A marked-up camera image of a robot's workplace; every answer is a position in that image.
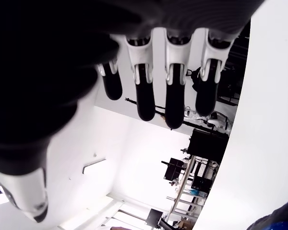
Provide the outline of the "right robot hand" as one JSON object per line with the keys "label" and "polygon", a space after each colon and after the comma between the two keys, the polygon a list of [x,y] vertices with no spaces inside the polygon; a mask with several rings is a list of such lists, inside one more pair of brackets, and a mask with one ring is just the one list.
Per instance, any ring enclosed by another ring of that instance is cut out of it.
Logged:
{"label": "right robot hand", "polygon": [[48,212],[47,149],[103,77],[122,86],[116,61],[125,36],[140,118],[155,115],[152,31],[165,29],[168,127],[181,126],[193,33],[205,30],[196,111],[209,116],[229,51],[260,0],[0,0],[0,189],[33,222]]}

